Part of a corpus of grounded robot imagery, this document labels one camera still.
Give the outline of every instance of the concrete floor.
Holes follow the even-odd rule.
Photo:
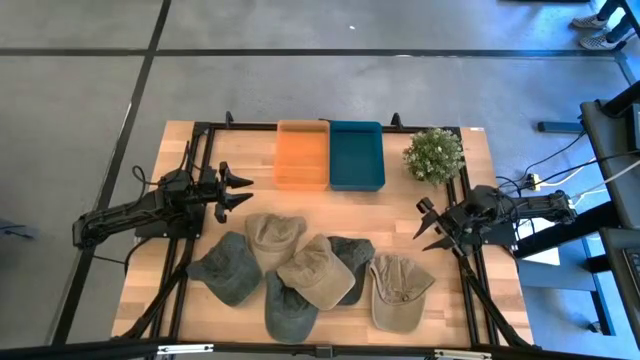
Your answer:
[[[0,47],[146,47],[160,3],[4,0]],[[567,23],[595,7],[496,0],[174,0],[160,47],[575,49],[585,32]],[[41,232],[33,241],[1,238],[0,348],[45,341],[73,257],[71,223],[93,205],[140,64],[137,57],[0,57],[0,218]],[[575,119],[580,102],[626,86],[609,59],[156,58],[112,204],[137,196],[139,183],[129,169],[152,169],[166,120],[221,121],[230,110],[238,122],[324,117],[387,123],[397,111],[408,125],[485,127],[496,173],[519,177],[527,164],[573,139],[539,134],[537,121]],[[553,173],[591,156],[583,139],[536,171]],[[597,168],[587,168],[564,189],[573,194],[599,179]],[[579,209],[605,199],[594,195]],[[123,258],[131,238],[114,236],[98,254]],[[121,266],[94,261],[71,341],[109,336],[122,281]],[[613,297],[611,311],[620,314],[612,279],[605,276],[603,283]],[[584,330],[583,320],[595,320],[588,293],[524,292],[534,338],[544,348],[640,358],[623,316],[616,320],[616,337]]]

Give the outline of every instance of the orange plastic tray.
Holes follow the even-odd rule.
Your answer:
[[[325,190],[329,184],[329,122],[280,120],[274,182],[283,190]]]

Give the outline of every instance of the metal bracket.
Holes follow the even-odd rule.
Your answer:
[[[436,349],[435,358],[436,360],[491,360],[491,354],[473,351]]]
[[[400,120],[400,114],[393,113],[393,117],[391,117],[391,125],[395,126],[398,130],[404,129],[404,125],[402,125],[402,120]]]
[[[213,344],[158,346],[158,355],[197,354],[205,352],[213,352]]]
[[[333,346],[331,345],[317,345],[316,357],[320,359],[333,359]]]
[[[227,129],[231,129],[231,123],[233,122],[233,116],[231,116],[231,111],[227,111],[224,114],[224,123]]]

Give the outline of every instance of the cap visor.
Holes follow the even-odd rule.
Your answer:
[[[293,256],[296,248],[294,246],[287,247],[281,251],[262,251],[256,246],[251,246],[251,252],[256,257],[256,261],[262,270],[262,273],[276,270],[280,265],[287,262]]]
[[[273,311],[267,305],[265,322],[269,335],[285,344],[299,344],[306,340],[316,322],[318,309],[311,308],[298,317],[291,317]]]
[[[331,256],[333,268],[317,284],[296,288],[300,295],[320,310],[331,310],[356,282],[344,263],[333,253]]]
[[[384,302],[378,292],[376,282],[373,282],[371,312],[373,322],[382,330],[408,333],[415,330],[422,320],[422,312],[426,299],[426,292],[415,300],[401,305],[390,305]]]
[[[340,300],[338,305],[354,305],[360,298],[362,297],[362,288],[364,287],[364,278],[367,272],[367,264],[364,263],[356,268],[356,272],[354,274],[356,278],[356,283],[353,285],[351,290],[347,292],[347,294]]]

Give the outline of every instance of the table leg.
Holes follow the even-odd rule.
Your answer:
[[[613,202],[609,201],[578,215],[571,224],[557,224],[521,239],[518,241],[518,250],[513,254],[517,259],[522,259],[589,235],[602,227],[618,226],[618,213]]]

